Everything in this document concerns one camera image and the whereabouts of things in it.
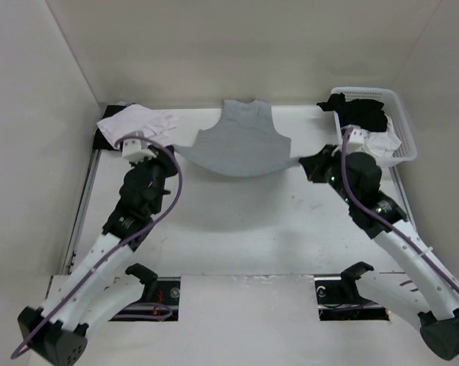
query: screw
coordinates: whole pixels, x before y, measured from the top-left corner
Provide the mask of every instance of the screw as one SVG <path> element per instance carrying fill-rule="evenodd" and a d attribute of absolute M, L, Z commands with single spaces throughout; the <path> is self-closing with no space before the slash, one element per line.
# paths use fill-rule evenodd
<path fill-rule="evenodd" d="M 170 290 L 170 297 L 172 299 L 178 299 L 180 296 L 181 296 L 181 291 L 178 288 L 174 287 Z"/>
<path fill-rule="evenodd" d="M 316 292 L 318 294 L 318 297 L 325 297 L 326 296 L 326 287 L 324 286 L 318 286 L 318 288 L 316 289 Z"/>

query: black cloth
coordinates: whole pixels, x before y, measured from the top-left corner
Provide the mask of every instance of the black cloth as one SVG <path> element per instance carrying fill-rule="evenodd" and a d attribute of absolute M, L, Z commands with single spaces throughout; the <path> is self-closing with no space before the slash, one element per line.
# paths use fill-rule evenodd
<path fill-rule="evenodd" d="M 339 116 L 341 127 L 354 124 L 370 132 L 386 132 L 387 116 L 382 107 L 384 103 L 374 99 L 355 99 L 345 101 L 345 95 L 331 94 L 328 101 L 318 103 L 319 107 L 325 111 L 335 111 Z"/>
<path fill-rule="evenodd" d="M 102 120 L 108 117 L 113 117 L 116 113 L 121 112 L 127 105 L 108 105 L 102 116 Z M 97 129 L 94 134 L 94 142 L 92 143 L 93 150 L 109 150 L 116 151 L 111 144 L 106 140 L 102 132 Z"/>

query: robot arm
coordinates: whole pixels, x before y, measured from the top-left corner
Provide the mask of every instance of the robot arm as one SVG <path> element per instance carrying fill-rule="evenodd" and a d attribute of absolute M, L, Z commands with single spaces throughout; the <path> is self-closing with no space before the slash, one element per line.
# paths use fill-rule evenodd
<path fill-rule="evenodd" d="M 58 293 L 37 309 L 26 307 L 18 317 L 23 338 L 30 339 L 27 346 L 53 365 L 74 365 L 100 326 L 127 305 L 149 300 L 155 289 L 157 275 L 139 264 L 113 284 L 117 268 L 150 230 L 137 234 L 154 223 L 152 215 L 160 212 L 163 195 L 170 193 L 165 179 L 177 174 L 164 151 L 146 147 L 139 140 L 124 141 L 123 157 L 133 168 L 124 177 L 120 200 L 101 235 Z"/>
<path fill-rule="evenodd" d="M 344 290 L 358 300 L 375 301 L 401 316 L 420 331 L 436 355 L 451 360 L 459 355 L 459 281 L 421 240 L 397 203 L 380 191 L 382 171 L 371 156 L 362 152 L 345 159 L 352 194 L 375 216 L 403 233 L 412 245 L 354 203 L 344 186 L 341 154 L 335 153 L 336 148 L 326 145 L 318 154 L 300 159 L 308 180 L 333 187 L 348 204 L 353 221 L 395 259 L 419 292 L 391 284 L 363 262 L 342 272 Z"/>

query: plastic basket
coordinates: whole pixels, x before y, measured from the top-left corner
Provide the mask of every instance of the plastic basket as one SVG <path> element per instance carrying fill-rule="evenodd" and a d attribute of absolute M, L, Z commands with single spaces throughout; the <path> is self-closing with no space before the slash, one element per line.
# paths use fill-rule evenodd
<path fill-rule="evenodd" d="M 331 94 L 343 93 L 346 101 L 353 99 L 375 99 L 384 103 L 384 112 L 390 117 L 394 125 L 394 132 L 399 137 L 401 144 L 393 156 L 389 158 L 374 157 L 377 164 L 383 167 L 392 167 L 400 162 L 414 160 L 418 151 L 416 144 L 412 138 L 411 130 L 406 119 L 406 113 L 400 103 L 397 94 L 390 89 L 381 88 L 355 88 L 351 86 L 338 87 L 331 90 Z M 342 132 L 339 125 L 339 117 L 335 112 L 336 131 L 338 133 L 339 142 L 342 141 Z"/>

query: gray cloth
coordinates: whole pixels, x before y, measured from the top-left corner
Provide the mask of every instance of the gray cloth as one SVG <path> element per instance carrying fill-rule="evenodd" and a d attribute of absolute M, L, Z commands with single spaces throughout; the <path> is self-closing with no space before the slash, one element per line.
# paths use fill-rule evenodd
<path fill-rule="evenodd" d="M 205 169 L 233 177 L 254 177 L 299 165 L 290 157 L 290 138 L 274 128 L 271 105 L 224 101 L 218 123 L 199 130 L 193 146 L 175 151 Z"/>

